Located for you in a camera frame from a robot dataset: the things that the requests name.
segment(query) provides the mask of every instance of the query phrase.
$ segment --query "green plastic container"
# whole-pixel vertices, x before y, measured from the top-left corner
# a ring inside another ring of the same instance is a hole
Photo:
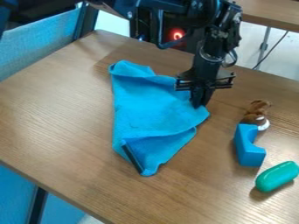
[[[255,180],[255,186],[261,192],[271,192],[296,178],[298,173],[298,165],[293,161],[287,161],[261,173]]]

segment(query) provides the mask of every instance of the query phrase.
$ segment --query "blue block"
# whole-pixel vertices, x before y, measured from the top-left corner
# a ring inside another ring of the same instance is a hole
[[[258,132],[258,126],[255,124],[238,124],[233,141],[240,165],[261,166],[264,161],[265,149],[254,145]]]

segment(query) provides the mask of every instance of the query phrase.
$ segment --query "table surface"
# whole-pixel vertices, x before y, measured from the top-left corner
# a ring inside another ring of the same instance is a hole
[[[299,32],[299,2],[294,0],[237,0],[243,20],[292,32]]]
[[[0,161],[104,222],[297,223],[297,181],[260,193],[254,179],[299,161],[298,82],[232,68],[234,87],[213,95],[211,118],[155,176],[141,177],[112,150],[108,65],[131,60],[173,75],[191,58],[106,31],[49,55],[0,83]],[[256,140],[268,155],[260,169],[241,167],[233,133],[248,103],[260,98],[274,104],[272,126]]]

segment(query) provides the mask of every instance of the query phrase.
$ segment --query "metal chair leg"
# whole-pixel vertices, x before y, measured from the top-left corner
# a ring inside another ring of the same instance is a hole
[[[270,35],[270,31],[271,31],[271,27],[268,26],[265,32],[264,40],[261,43],[261,52],[257,63],[259,63],[262,60],[262,58],[264,57],[264,53],[268,48],[268,38]],[[255,70],[260,70],[260,66],[261,63],[255,68]]]

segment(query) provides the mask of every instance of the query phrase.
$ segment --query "blue towel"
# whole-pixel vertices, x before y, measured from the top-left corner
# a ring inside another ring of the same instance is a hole
[[[113,148],[141,175],[153,175],[195,136],[209,112],[191,105],[189,91],[175,91],[175,78],[156,75],[149,66],[121,60],[109,72],[115,94]]]

